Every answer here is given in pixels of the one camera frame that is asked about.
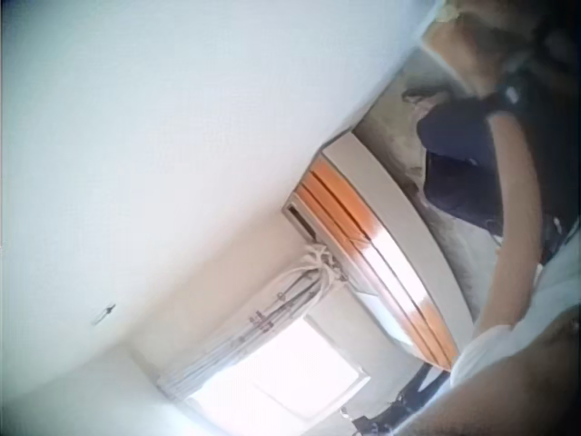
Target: shirt sleeve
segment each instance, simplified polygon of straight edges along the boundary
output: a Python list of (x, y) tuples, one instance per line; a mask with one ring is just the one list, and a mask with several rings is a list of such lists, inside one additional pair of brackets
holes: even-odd
[(458, 386), (487, 366), (508, 356), (507, 342), (512, 329), (509, 325), (497, 325), (480, 334), (468, 344), (452, 368), (450, 386)]

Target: orange trim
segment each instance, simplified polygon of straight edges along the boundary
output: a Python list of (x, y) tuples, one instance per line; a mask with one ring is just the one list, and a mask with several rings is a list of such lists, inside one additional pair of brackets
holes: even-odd
[(331, 218), (329, 212), (325, 210), (318, 199), (315, 198), (313, 193), (311, 193), (304, 184), (301, 184), (297, 188), (296, 193), (304, 203), (305, 207), (309, 209), (322, 223), (329, 235), (335, 240), (335, 243), (341, 247), (350, 259), (361, 269), (366, 278), (371, 282), (371, 284), (373, 284), (374, 288), (382, 290), (382, 292), (379, 293), (380, 298), (388, 306), (389, 311), (393, 316), (398, 320), (404, 332), (406, 332), (409, 338), (413, 341), (419, 353), (424, 357), (424, 360), (440, 368), (449, 370), (449, 363), (440, 362), (436, 359), (431, 349), (427, 346), (422, 336), (416, 330), (414, 322), (402, 310), (399, 303), (395, 298), (393, 298), (391, 293), (388, 292), (384, 282), (378, 277), (373, 267), (369, 265), (369, 262), (362, 255), (360, 248), (363, 247), (358, 248), (359, 244), (355, 243), (352, 238), (349, 238), (349, 236), (344, 233), (336, 223), (335, 219)]
[[(312, 172), (321, 184), (331, 192), (333, 197), (337, 199), (352, 221), (357, 224), (361, 232), (366, 236), (366, 240), (377, 250), (383, 261), (387, 265), (390, 265), (390, 262), (388, 262), (388, 259), (391, 257), (390, 253), (393, 253), (394, 250), (400, 250), (400, 248), (383, 223), (360, 197), (359, 193), (355, 191), (351, 184), (324, 157), (317, 158), (312, 166)], [(407, 262), (407, 259), (403, 267), (413, 270), (413, 267)], [(413, 279), (416, 285), (413, 285), (414, 283), (408, 280), (409, 286), (404, 286), (403, 289), (415, 303), (416, 308), (422, 315), (422, 320), (425, 320), (419, 326), (419, 330), (425, 333), (427, 337), (432, 336), (435, 338), (434, 343), (428, 343), (430, 344), (430, 348), (437, 346), (438, 349), (442, 350), (451, 366), (451, 363), (458, 356), (458, 348), (452, 339), (448, 326), (444, 322), (426, 287), (421, 281), (416, 279), (417, 275), (415, 271), (411, 271), (409, 277)], [(398, 277), (398, 279), (400, 282), (405, 282), (405, 277)], [(430, 335), (424, 332), (424, 326), (429, 329)]]

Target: window frame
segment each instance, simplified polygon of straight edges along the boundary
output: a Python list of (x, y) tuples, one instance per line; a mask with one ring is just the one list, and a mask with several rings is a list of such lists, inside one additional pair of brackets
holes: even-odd
[[(275, 398), (271, 398), (272, 401), (276, 402), (280, 407), (282, 407), (288, 414), (292, 415), (295, 419), (300, 421), (303, 425), (299, 433), (293, 436), (301, 436), (305, 431), (312, 429), (314, 426), (320, 422), (327, 419), (335, 411), (338, 411), (347, 401), (352, 399), (357, 393), (369, 382), (370, 376), (363, 369), (361, 365), (355, 362), (355, 360), (344, 350), (342, 350), (337, 343), (335, 343), (332, 338), (329, 337), (327, 333), (312, 319), (311, 316), (305, 315), (303, 317), (305, 321), (313, 331), (315, 331), (330, 347), (335, 351), (341, 359), (343, 359), (357, 374), (357, 379), (335, 400), (331, 401), (329, 404), (324, 406), (324, 408), (317, 414), (315, 414), (310, 419), (305, 419), (303, 416), (299, 415), (295, 411), (292, 411), (285, 407), (283, 404), (278, 402)], [(188, 398), (185, 400), (187, 407), (193, 411), (196, 415), (202, 417), (205, 421), (212, 424), (212, 427), (216, 427), (220, 430), (221, 434), (227, 436), (237, 436), (236, 434), (229, 433), (227, 430), (222, 428), (218, 422), (215, 422), (204, 413), (203, 407), (194, 398)]]

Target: person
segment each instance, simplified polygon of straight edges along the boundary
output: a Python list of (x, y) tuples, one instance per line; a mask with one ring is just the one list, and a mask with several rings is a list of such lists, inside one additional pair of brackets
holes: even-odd
[[(475, 94), (492, 95), (499, 66), (469, 34), (447, 24), (453, 66)], [(451, 389), (406, 421), (398, 436), (579, 433), (579, 222), (536, 279), (541, 253), (541, 194), (518, 119), (487, 115), (500, 185), (503, 242), (472, 342), (455, 362)]]
[[(480, 40), (492, 32), (464, 15), (458, 16), (456, 25)], [(503, 74), (497, 91), (487, 98), (458, 98), (438, 87), (412, 88), (402, 95), (416, 106), (415, 112), (424, 112), (416, 124), (425, 150), (419, 188), (440, 211), (502, 236), (497, 162), (487, 125), (487, 115), (502, 106), (524, 130), (537, 171), (543, 212), (541, 262), (546, 264), (578, 216), (578, 98), (540, 80), (530, 70), (535, 56), (516, 66), (518, 54), (502, 46), (497, 49), (488, 48), (486, 64), (502, 60)]]

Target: window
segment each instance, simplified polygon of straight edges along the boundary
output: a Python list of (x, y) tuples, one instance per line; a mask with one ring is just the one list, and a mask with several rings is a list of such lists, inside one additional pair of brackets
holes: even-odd
[(298, 436), (368, 379), (301, 320), (189, 400), (232, 436)]

